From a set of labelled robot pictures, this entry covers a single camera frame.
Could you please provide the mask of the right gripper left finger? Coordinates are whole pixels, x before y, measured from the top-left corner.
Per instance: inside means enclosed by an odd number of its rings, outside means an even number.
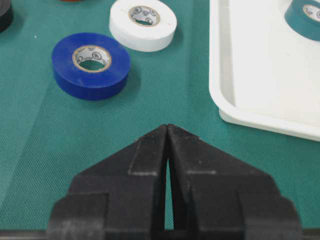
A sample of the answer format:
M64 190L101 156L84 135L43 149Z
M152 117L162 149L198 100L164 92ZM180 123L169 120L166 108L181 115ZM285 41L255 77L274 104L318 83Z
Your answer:
M153 240L164 229L167 126L77 174L52 209L50 240Z

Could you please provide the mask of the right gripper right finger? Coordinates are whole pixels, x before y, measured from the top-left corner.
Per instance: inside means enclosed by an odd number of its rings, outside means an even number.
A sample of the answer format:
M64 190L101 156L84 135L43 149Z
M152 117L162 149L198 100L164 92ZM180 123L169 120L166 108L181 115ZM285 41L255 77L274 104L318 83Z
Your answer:
M300 240L294 204L266 172L167 126L174 226L194 240Z

